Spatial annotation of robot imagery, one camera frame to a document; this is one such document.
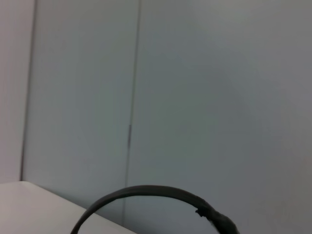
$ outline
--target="white wall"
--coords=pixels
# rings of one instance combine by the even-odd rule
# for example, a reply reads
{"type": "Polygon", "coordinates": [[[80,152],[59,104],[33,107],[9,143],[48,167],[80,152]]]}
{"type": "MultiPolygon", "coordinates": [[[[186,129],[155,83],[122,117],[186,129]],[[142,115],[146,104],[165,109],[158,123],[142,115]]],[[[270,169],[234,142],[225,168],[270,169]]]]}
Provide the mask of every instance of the white wall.
{"type": "Polygon", "coordinates": [[[0,183],[20,179],[34,0],[0,0],[0,183]]]}
{"type": "MultiPolygon", "coordinates": [[[[39,0],[23,179],[83,207],[125,185],[137,0],[39,0]]],[[[102,212],[121,222],[122,201],[102,212]]]]}
{"type": "MultiPolygon", "coordinates": [[[[129,183],[205,198],[242,234],[307,234],[312,2],[143,0],[129,183]]],[[[139,234],[215,233],[194,208],[131,198],[139,234]]]]}

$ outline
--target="white table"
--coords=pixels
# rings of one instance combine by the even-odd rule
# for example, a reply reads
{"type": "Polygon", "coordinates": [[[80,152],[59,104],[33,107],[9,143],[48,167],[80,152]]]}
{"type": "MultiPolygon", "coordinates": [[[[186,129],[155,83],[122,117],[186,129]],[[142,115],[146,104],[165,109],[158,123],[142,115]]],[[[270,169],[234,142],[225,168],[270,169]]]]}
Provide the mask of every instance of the white table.
{"type": "MultiPolygon", "coordinates": [[[[1,234],[70,234],[84,208],[29,182],[0,184],[1,234]]],[[[79,234],[134,234],[97,214],[79,234]]]]}

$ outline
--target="vertical line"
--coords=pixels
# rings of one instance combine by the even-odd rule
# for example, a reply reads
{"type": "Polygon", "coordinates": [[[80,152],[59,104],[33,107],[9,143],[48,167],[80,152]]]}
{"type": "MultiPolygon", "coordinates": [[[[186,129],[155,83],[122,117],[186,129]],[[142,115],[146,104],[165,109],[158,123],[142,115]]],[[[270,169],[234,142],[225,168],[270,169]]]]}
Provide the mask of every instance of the vertical line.
{"type": "MultiPolygon", "coordinates": [[[[141,22],[141,11],[142,11],[142,0],[138,0],[138,11],[136,21],[136,45],[135,45],[135,57],[134,57],[134,68],[133,68],[133,81],[132,81],[132,96],[131,96],[131,110],[130,110],[130,125],[129,125],[129,138],[127,148],[127,159],[126,159],[126,172],[125,172],[125,188],[128,187],[128,176],[129,176],[129,163],[130,163],[130,148],[131,148],[131,134],[133,125],[133,115],[135,106],[135,94],[136,94],[136,81],[137,81],[137,56],[138,56],[138,45],[140,36],[140,22],[141,22]]],[[[122,204],[122,216],[121,224],[125,224],[125,212],[126,212],[126,199],[123,199],[122,204]]]]}
{"type": "Polygon", "coordinates": [[[20,170],[19,170],[19,180],[23,180],[24,172],[24,157],[25,157],[25,144],[26,144],[26,131],[27,131],[27,121],[28,121],[28,109],[29,109],[29,96],[30,96],[30,79],[32,74],[32,65],[34,57],[34,41],[35,41],[35,26],[36,26],[36,16],[37,16],[37,0],[34,0],[33,7],[33,21],[31,28],[31,38],[29,45],[29,64],[28,64],[28,74],[27,74],[27,87],[26,87],[26,101],[25,101],[25,113],[24,113],[24,129],[23,129],[23,140],[21,149],[21,159],[20,159],[20,170]]]}

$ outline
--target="black headphone band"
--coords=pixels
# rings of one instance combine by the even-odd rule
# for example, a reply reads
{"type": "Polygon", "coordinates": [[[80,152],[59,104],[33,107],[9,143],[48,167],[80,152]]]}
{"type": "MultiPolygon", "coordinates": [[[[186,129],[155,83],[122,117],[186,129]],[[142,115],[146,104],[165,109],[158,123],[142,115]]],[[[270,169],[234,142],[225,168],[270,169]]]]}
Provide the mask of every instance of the black headphone band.
{"type": "Polygon", "coordinates": [[[97,210],[120,198],[129,196],[164,196],[184,201],[197,208],[200,216],[206,217],[220,234],[239,234],[235,224],[225,215],[216,211],[204,199],[182,189],[168,186],[140,185],[108,194],[93,203],[81,216],[71,234],[78,234],[81,225],[97,210]]]}

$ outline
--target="panel seam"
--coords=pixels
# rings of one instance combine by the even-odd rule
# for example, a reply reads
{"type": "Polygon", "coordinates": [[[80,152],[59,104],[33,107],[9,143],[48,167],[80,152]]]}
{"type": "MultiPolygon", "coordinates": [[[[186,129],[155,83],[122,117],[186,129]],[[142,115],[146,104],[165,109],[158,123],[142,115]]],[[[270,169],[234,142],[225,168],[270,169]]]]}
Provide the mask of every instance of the panel seam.
{"type": "MultiPolygon", "coordinates": [[[[138,11],[137,11],[137,20],[136,20],[136,43],[135,43],[131,109],[130,109],[130,124],[129,124],[129,132],[128,132],[128,147],[127,147],[125,184],[124,184],[125,188],[128,187],[128,182],[129,182],[128,180],[129,180],[130,149],[131,149],[131,135],[132,135],[132,128],[133,128],[136,82],[137,82],[137,57],[138,57],[138,46],[139,46],[139,36],[140,36],[141,11],[142,11],[142,0],[138,0],[138,11]]],[[[126,199],[123,199],[122,214],[121,214],[122,226],[124,226],[125,224],[125,212],[126,212],[126,199]]]]}

